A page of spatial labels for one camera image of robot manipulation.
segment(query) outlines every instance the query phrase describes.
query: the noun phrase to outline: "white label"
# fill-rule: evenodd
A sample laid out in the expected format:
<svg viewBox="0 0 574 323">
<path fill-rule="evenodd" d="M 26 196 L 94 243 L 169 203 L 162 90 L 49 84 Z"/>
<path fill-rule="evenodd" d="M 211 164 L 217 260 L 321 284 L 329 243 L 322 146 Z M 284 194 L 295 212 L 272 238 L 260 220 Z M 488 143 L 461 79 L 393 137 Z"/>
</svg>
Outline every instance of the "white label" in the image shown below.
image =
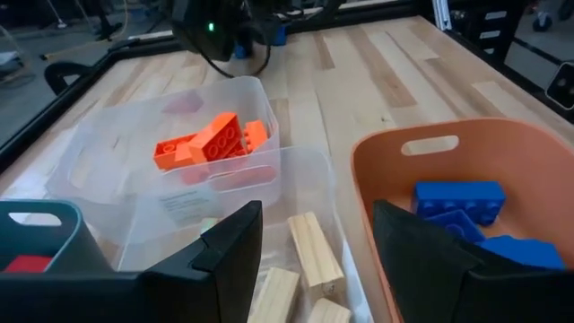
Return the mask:
<svg viewBox="0 0 574 323">
<path fill-rule="evenodd" d="M 217 217 L 222 212 L 217 201 L 217 193 L 204 184 L 160 196 L 159 201 L 165 213 L 177 224 L 192 223 L 205 217 Z"/>
<path fill-rule="evenodd" d="M 506 17 L 505 11 L 493 12 L 493 13 L 487 13 L 486 16 L 484 16 L 484 20 L 500 19 L 504 17 Z"/>
<path fill-rule="evenodd" d="M 481 33 L 479 39 L 490 39 L 500 36 L 500 31 L 485 31 Z"/>
</svg>

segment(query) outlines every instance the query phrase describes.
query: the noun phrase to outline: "orange lego brick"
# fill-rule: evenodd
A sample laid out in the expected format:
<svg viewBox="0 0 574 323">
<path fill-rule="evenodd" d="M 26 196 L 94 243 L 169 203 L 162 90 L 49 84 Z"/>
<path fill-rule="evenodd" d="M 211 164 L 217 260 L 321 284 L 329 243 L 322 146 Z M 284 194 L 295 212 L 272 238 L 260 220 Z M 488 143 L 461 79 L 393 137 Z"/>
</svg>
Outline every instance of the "orange lego brick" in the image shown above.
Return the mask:
<svg viewBox="0 0 574 323">
<path fill-rule="evenodd" d="M 176 155 L 173 159 L 172 169 L 186 167 L 194 164 L 194 159 L 191 155 L 191 152 L 189 151 L 189 143 L 178 144 L 178 147 L 176 148 Z"/>
<path fill-rule="evenodd" d="M 256 120 L 246 123 L 244 135 L 248 153 L 252 153 L 267 140 L 267 132 L 263 121 Z"/>
<path fill-rule="evenodd" d="M 184 144 L 193 139 L 196 134 L 184 135 L 178 138 L 158 142 L 155 145 L 153 160 L 160 170 L 172 170 L 175 162 L 178 144 Z"/>
<path fill-rule="evenodd" d="M 233 158 L 233 157 L 243 156 L 246 154 L 247 154 L 247 151 L 245 150 L 245 148 L 243 148 L 243 144 L 241 143 L 241 141 L 238 141 L 235 144 L 235 146 L 230 150 L 230 152 L 227 154 L 227 157 Z"/>
<path fill-rule="evenodd" d="M 197 133 L 189 144 L 194 162 L 211 162 L 226 158 L 241 141 L 241 128 L 236 113 L 223 112 Z"/>
</svg>

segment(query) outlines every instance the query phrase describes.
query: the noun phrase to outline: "orange plastic basket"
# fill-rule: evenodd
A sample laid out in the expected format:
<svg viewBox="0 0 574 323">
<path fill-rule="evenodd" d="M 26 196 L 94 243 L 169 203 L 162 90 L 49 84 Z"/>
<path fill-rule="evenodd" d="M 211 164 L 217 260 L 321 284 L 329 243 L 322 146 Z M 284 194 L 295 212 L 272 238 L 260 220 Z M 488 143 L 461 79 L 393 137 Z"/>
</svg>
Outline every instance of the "orange plastic basket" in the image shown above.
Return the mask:
<svg viewBox="0 0 574 323">
<path fill-rule="evenodd" d="M 415 141 L 443 136 L 457 137 L 457 145 L 415 154 L 417 145 L 419 151 L 428 148 Z M 453 142 L 441 140 L 439 148 Z M 373 202 L 386 199 L 410 210 L 414 184 L 420 180 L 499 181 L 507 201 L 496 222 L 481 228 L 484 235 L 551 242 L 567 267 L 574 266 L 574 150 L 540 127 L 479 118 L 383 131 L 355 145 L 352 174 L 393 322 L 401 319 L 372 236 Z"/>
</svg>

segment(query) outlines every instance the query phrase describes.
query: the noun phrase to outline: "basket handle hole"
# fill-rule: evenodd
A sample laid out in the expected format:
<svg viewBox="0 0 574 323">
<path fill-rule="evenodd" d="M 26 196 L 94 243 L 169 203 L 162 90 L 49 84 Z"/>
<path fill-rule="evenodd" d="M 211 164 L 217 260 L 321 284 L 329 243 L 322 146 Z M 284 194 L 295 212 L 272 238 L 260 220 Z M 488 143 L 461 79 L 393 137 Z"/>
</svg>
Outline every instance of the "basket handle hole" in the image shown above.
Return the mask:
<svg viewBox="0 0 574 323">
<path fill-rule="evenodd" d="M 457 148 L 457 146 L 457 135 L 442 135 L 438 137 L 408 141 L 401 147 L 401 153 L 405 156 L 442 153 L 453 150 Z"/>
<path fill-rule="evenodd" d="M 22 225 L 60 226 L 62 222 L 53 214 L 10 212 L 12 220 Z"/>
</svg>

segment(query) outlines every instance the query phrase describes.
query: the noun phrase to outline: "cable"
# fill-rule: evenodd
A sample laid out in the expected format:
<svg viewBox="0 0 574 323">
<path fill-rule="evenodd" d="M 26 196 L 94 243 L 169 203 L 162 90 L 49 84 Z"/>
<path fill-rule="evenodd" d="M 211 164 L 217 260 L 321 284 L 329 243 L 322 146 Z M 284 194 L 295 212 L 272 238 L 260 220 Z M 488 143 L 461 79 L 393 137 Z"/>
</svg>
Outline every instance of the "cable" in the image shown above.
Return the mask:
<svg viewBox="0 0 574 323">
<path fill-rule="evenodd" d="M 255 72 L 253 72 L 251 74 L 251 76 L 257 76 L 257 75 L 261 74 L 261 72 L 263 72 L 263 70 L 265 70 L 267 65 L 269 65 L 269 59 L 271 59 L 271 43 L 269 42 L 269 39 L 267 38 L 267 35 L 265 34 L 265 30 L 263 29 L 261 21 L 259 21 L 255 17 L 255 15 L 253 14 L 253 12 L 251 11 L 251 7 L 248 3 L 248 0 L 245 0 L 245 5 L 248 9 L 248 12 L 251 13 L 251 17 L 253 18 L 254 25 L 257 29 L 259 29 L 259 32 L 261 33 L 261 37 L 263 38 L 263 42 L 265 43 L 265 61 Z M 191 44 L 197 49 L 197 52 L 199 53 L 199 55 L 201 55 L 201 57 L 204 58 L 204 60 L 207 62 L 207 64 L 209 64 L 209 66 L 211 66 L 215 71 L 217 71 L 219 74 L 221 74 L 227 78 L 236 77 L 233 74 L 229 74 L 229 73 L 223 71 L 219 66 L 217 66 L 212 61 L 212 59 L 205 54 L 205 52 L 201 49 L 201 47 L 198 46 L 196 39 L 193 37 L 193 35 L 187 33 L 187 36 L 188 36 L 189 40 L 191 41 Z"/>
<path fill-rule="evenodd" d="M 84 43 L 84 44 L 82 44 L 82 45 L 78 45 L 78 46 L 75 46 L 75 47 L 72 47 L 72 48 L 66 48 L 66 49 L 58 50 L 58 51 L 55 51 L 55 52 L 52 52 L 52 53 L 47 53 L 47 54 L 44 54 L 44 55 L 40 55 L 40 58 L 42 58 L 42 59 L 44 59 L 44 60 L 50 60 L 50 59 L 52 59 L 52 58 L 54 58 L 54 57 L 56 57 L 56 56 L 60 56 L 60 55 L 63 55 L 63 54 L 65 54 L 65 53 L 70 53 L 70 52 L 74 52 L 74 51 L 76 51 L 76 50 L 81 50 L 81 49 L 89 48 L 89 47 L 92 47 L 92 46 L 94 46 L 94 45 L 99 45 L 99 44 L 101 44 L 101 43 L 108 42 L 108 41 L 112 41 L 113 39 L 117 39 L 118 37 L 120 37 L 121 35 L 123 35 L 124 32 L 125 32 L 126 29 L 127 29 L 127 23 L 129 22 L 128 16 L 129 16 L 129 14 L 127 13 L 127 0 L 124 0 L 124 26 L 122 27 L 122 30 L 119 31 L 119 33 L 117 33 L 117 34 L 115 34 L 115 35 L 112 35 L 112 36 L 110 36 L 110 37 L 107 38 L 107 39 L 94 40 L 94 41 L 90 41 L 90 42 L 87 42 L 87 43 Z"/>
</svg>

